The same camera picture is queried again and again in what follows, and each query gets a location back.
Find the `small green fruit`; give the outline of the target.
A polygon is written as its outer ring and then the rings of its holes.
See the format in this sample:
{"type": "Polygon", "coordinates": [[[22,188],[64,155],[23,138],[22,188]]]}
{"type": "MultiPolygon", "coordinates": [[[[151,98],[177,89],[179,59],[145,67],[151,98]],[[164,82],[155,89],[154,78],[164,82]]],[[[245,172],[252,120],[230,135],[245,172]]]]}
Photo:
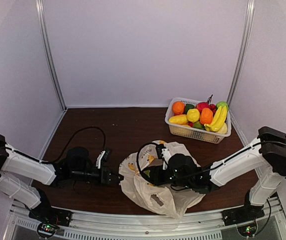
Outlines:
{"type": "Polygon", "coordinates": [[[149,170],[149,169],[143,170],[143,173],[145,174],[145,176],[146,176],[147,178],[150,178],[150,170],[149,170]]]}

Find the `beige plastic bag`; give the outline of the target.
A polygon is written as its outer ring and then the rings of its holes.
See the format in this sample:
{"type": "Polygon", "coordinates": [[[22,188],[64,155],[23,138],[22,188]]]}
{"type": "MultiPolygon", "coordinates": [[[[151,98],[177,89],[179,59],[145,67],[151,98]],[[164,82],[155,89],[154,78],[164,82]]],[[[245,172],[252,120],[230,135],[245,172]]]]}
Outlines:
{"type": "Polygon", "coordinates": [[[120,164],[118,173],[124,176],[120,183],[121,190],[138,206],[179,220],[188,208],[200,203],[205,195],[191,189],[175,191],[169,184],[155,186],[143,179],[139,168],[143,170],[146,167],[163,166],[162,160],[157,157],[156,144],[164,144],[172,155],[191,155],[184,144],[175,141],[167,143],[155,140],[147,143],[141,151],[130,154],[120,164]]]}

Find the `yellow banana bunch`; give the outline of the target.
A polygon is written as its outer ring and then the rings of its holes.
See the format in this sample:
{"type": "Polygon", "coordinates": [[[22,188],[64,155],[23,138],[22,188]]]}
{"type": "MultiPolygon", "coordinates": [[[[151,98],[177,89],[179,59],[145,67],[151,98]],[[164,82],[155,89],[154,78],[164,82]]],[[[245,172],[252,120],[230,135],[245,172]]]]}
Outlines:
{"type": "Polygon", "coordinates": [[[224,125],[228,114],[227,106],[219,106],[214,118],[210,124],[204,124],[205,130],[210,132],[217,132],[224,125]]]}

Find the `red apple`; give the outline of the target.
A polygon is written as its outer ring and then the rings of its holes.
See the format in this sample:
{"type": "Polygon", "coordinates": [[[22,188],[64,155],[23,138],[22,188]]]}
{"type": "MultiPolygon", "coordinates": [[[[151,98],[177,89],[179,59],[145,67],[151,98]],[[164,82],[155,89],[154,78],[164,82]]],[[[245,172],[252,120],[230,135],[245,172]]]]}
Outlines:
{"type": "Polygon", "coordinates": [[[196,105],[196,109],[202,113],[203,109],[205,108],[208,108],[208,109],[211,109],[210,108],[210,105],[207,103],[207,102],[200,102],[196,105]]]}

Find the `green apple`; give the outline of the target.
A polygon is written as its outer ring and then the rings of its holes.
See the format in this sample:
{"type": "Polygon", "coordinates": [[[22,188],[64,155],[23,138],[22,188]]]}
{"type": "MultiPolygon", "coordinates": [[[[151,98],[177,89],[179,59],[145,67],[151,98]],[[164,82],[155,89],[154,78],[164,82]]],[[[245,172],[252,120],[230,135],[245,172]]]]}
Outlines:
{"type": "Polygon", "coordinates": [[[225,101],[220,101],[216,104],[216,109],[218,109],[219,107],[227,107],[227,109],[229,109],[229,105],[227,102],[225,101]]]}

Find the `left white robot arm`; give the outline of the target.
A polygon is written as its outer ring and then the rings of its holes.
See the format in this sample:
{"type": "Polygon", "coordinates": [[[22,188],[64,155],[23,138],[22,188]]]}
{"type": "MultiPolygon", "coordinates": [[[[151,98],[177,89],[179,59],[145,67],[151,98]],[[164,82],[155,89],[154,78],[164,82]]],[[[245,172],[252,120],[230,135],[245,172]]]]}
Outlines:
{"type": "Polygon", "coordinates": [[[111,150],[104,149],[93,163],[86,148],[74,147],[60,162],[47,162],[18,151],[0,135],[0,191],[23,203],[44,222],[50,222],[55,212],[46,194],[21,182],[16,175],[53,188],[60,188],[68,181],[115,185],[123,176],[104,165],[110,155],[111,150]]]}

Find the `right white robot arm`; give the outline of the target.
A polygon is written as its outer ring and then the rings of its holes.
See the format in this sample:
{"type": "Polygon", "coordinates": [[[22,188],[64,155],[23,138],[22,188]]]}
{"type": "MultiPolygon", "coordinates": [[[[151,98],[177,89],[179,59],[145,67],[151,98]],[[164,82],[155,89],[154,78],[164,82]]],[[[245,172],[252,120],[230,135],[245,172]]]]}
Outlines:
{"type": "Polygon", "coordinates": [[[156,145],[162,165],[144,168],[143,178],[155,186],[169,184],[178,190],[192,190],[209,194],[231,180],[254,169],[265,167],[266,171],[246,195],[239,217],[249,221],[286,179],[286,133],[264,126],[258,137],[231,156],[208,166],[197,166],[190,156],[170,154],[162,145],[156,145]]]}

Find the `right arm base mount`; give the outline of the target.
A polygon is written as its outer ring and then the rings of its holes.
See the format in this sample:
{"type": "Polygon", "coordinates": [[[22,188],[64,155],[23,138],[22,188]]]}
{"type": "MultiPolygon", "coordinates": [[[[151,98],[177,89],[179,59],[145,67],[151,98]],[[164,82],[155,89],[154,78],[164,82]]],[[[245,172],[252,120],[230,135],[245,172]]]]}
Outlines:
{"type": "Polygon", "coordinates": [[[225,226],[236,225],[237,232],[245,238],[254,237],[258,233],[257,219],[265,216],[261,207],[237,207],[222,211],[225,226]]]}

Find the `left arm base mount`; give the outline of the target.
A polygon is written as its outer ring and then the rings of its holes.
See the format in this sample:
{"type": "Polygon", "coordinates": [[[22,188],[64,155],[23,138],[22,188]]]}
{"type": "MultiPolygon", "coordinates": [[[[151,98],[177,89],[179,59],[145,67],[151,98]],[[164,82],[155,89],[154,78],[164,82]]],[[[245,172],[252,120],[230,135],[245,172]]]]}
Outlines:
{"type": "Polygon", "coordinates": [[[36,232],[41,239],[48,239],[54,236],[60,226],[67,227],[70,224],[72,212],[60,208],[54,208],[49,204],[40,203],[35,208],[25,206],[29,211],[28,216],[40,223],[36,228],[36,232]]]}

